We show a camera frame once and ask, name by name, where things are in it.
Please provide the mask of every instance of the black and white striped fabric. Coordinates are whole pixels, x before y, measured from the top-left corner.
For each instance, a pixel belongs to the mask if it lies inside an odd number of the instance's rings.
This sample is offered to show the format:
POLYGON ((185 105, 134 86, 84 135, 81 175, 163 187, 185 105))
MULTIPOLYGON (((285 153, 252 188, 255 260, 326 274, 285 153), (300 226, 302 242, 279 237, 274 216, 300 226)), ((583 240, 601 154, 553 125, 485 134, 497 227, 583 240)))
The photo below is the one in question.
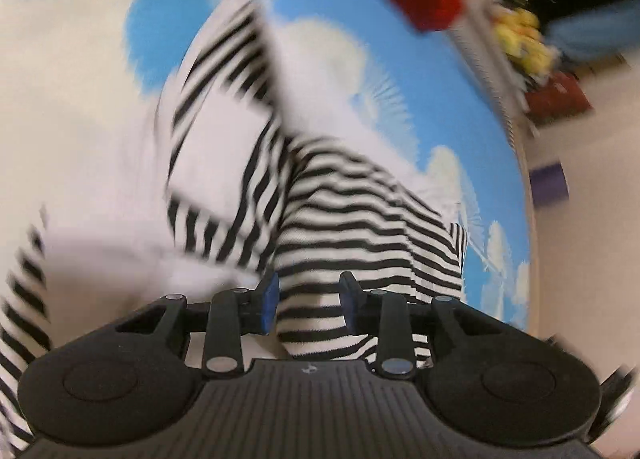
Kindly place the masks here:
MULTIPOLYGON (((253 5, 241 10, 254 17, 244 26, 255 44, 248 49, 263 53, 260 67, 272 73, 255 18, 259 11, 253 5)), ((243 14, 235 13, 210 42, 212 47, 198 55, 194 66, 199 72, 191 68, 187 78, 190 89, 204 93, 210 84, 217 92, 245 99, 238 89, 250 86, 231 78, 242 79, 244 74, 238 67, 245 65, 246 54, 238 45, 247 44, 237 38, 238 22, 245 23, 243 14), (212 56, 226 65, 208 60, 212 56), (215 66, 217 77, 226 78, 225 85, 210 83, 211 71, 200 70, 204 64, 215 66)), ((285 136, 276 89, 272 80, 266 81, 271 86, 251 99, 267 105, 263 111, 269 119, 250 141, 254 149, 239 183, 241 199, 233 222, 170 192, 168 217, 176 245, 208 261, 257 273, 273 263, 281 285, 276 332, 291 356, 372 361, 376 338, 349 335, 340 313, 340 273, 353 272, 364 289, 385 288, 416 301, 429 302, 437 295, 459 298, 465 230, 458 224, 446 226, 439 213, 385 169, 350 153, 339 140, 285 136), (270 96, 268 103, 262 103, 265 96, 270 96)), ((186 114, 193 123, 198 114, 210 113, 198 109, 201 98, 192 90, 187 100, 191 110, 184 112, 180 106, 174 125, 186 114)), ((174 138, 172 163, 180 157, 186 136, 174 138)), ((416 335, 415 341, 418 361, 423 362, 429 356, 426 339, 416 335)))
MULTIPOLYGON (((259 6, 237 2, 223 1, 203 26, 159 100, 152 126, 161 161, 156 198, 166 204, 159 222, 181 257, 258 276, 274 266, 276 333, 292 357, 372 362, 376 339, 346 329, 340 273, 417 302, 459 298, 465 230, 340 140, 287 132, 259 6), (221 153, 212 146, 243 155, 220 164, 209 157, 221 153), (194 192, 197 184, 206 186, 194 192)), ((14 454, 32 439, 18 380, 50 349, 40 230, 30 230, 2 295, 0 424, 14 454)), ((426 338, 414 340, 424 363, 426 338)))
POLYGON ((16 397, 18 380, 39 356, 51 349, 42 263, 43 224, 32 226, 15 255, 2 294, 0 317, 0 425, 5 452, 17 453, 31 442, 16 397))

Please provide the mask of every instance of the round black pad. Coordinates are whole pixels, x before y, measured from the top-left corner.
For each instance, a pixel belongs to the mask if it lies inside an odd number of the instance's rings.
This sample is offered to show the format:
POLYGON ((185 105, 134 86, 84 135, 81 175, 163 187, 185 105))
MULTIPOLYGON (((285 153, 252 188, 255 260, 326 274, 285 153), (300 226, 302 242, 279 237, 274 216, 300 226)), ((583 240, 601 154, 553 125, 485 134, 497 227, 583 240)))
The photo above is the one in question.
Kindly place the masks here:
POLYGON ((73 445, 123 444, 187 410, 196 379, 151 336, 105 331, 33 362, 18 386, 30 426, 73 445))
POLYGON ((526 405, 545 399, 556 387, 556 378, 537 363, 507 362, 488 368, 482 384, 495 397, 526 405))
POLYGON ((581 437, 600 405, 591 370, 529 337, 469 337, 424 382, 443 420, 478 441, 539 447, 581 437))
POLYGON ((95 360, 76 365, 65 376, 65 390, 82 401, 111 401, 129 394, 138 383, 130 363, 95 360))

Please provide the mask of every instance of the ribbed black surface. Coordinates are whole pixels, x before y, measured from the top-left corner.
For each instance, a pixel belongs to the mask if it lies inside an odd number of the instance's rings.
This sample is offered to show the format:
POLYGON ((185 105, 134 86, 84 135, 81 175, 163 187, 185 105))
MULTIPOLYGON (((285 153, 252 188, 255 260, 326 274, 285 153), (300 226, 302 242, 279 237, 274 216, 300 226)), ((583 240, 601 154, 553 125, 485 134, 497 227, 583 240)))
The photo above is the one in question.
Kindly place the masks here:
POLYGON ((137 443, 76 449, 41 439, 24 459, 595 459, 578 442, 539 451, 480 444, 440 422, 412 384, 363 362, 260 360, 212 381, 189 412, 137 443))

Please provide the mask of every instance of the small logo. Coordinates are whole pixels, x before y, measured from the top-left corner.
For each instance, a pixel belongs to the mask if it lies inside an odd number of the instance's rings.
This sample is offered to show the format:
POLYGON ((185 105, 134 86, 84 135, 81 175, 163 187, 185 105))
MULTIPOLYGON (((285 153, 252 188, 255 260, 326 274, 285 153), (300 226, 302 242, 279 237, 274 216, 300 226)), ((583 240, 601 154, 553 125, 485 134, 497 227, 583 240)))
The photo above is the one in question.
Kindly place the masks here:
POLYGON ((311 363, 309 363, 306 369, 302 369, 302 372, 304 372, 305 374, 313 374, 318 372, 318 368, 315 365, 312 365, 311 363))

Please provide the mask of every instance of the yellow object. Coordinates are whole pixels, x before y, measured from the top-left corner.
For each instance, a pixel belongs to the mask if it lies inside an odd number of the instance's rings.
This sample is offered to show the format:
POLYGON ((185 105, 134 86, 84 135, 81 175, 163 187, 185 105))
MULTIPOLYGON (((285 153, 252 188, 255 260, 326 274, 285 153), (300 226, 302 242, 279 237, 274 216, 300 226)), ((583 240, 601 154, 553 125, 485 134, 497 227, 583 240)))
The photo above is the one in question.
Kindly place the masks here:
POLYGON ((540 29, 540 20, 532 12, 527 11, 519 7, 516 9, 520 24, 526 27, 532 27, 533 29, 540 29))
POLYGON ((542 43, 538 17, 526 9, 504 7, 494 9, 492 15, 496 38, 511 61, 530 76, 547 76, 553 70, 558 52, 542 43))
POLYGON ((528 36, 529 38, 533 38, 538 42, 542 41, 542 33, 537 29, 533 29, 532 27, 523 27, 522 34, 524 36, 528 36))
POLYGON ((494 27, 495 35, 502 50, 513 58, 522 56, 522 37, 508 25, 498 24, 494 27))

